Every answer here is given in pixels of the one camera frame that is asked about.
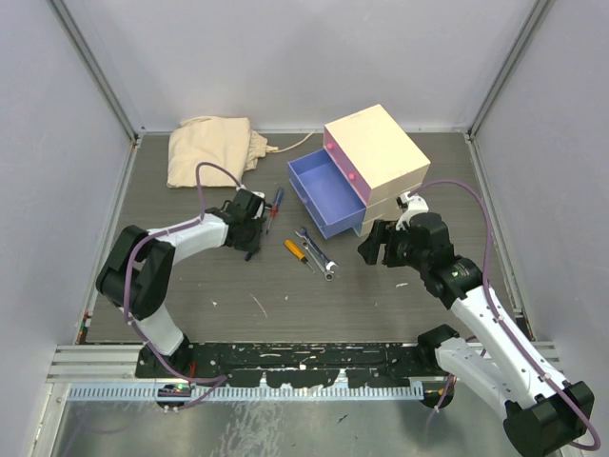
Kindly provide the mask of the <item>orange handle screwdriver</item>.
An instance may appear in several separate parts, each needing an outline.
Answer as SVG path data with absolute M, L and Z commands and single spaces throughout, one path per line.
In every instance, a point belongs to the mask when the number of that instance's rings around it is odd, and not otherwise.
M 301 263 L 309 267 L 312 272 L 315 272 L 315 269 L 310 265 L 308 258 L 293 241 L 285 240 L 284 245 Z

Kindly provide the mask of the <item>pastel mini drawer chest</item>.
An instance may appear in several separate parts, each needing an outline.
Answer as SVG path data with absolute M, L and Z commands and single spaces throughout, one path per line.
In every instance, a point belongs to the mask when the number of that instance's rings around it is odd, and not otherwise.
M 289 182 L 325 239 L 364 237 L 397 219 L 397 197 L 422 184 L 429 158 L 380 104 L 324 125 L 322 148 L 287 163 Z

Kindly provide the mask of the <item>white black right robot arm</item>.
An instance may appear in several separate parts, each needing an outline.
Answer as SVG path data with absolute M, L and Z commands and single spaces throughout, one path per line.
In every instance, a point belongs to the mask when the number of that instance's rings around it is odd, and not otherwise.
M 416 270 L 427 291 L 479 340 L 485 356 L 448 326 L 429 330 L 418 338 L 419 367 L 461 379 L 496 412 L 520 455 L 546 456 L 590 431 L 591 389 L 569 382 L 527 340 L 484 285 L 477 265 L 455 253 L 439 214 L 377 220 L 358 252 L 368 265 Z

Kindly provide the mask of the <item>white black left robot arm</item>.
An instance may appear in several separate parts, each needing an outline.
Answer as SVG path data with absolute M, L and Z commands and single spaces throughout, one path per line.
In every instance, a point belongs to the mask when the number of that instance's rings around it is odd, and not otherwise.
M 213 248 L 257 252 L 266 208 L 263 193 L 240 188 L 221 207 L 181 224 L 156 229 L 131 225 L 120 232 L 96 289 L 123 312 L 167 376 L 187 375 L 193 360 L 190 342 L 165 304 L 173 267 Z

